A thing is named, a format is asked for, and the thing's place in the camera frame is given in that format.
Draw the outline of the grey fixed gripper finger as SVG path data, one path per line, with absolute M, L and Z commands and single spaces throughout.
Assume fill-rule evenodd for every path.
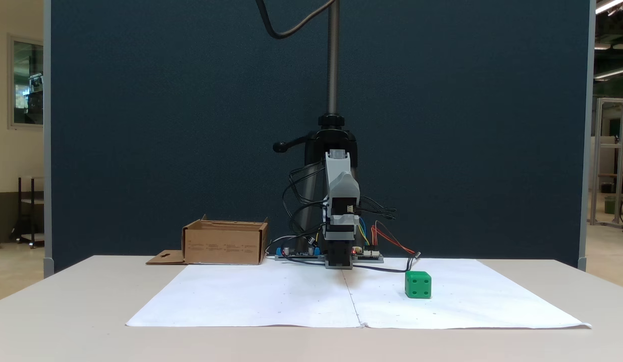
M 330 198 L 359 198 L 360 193 L 360 186 L 348 172 L 341 172 L 330 181 Z

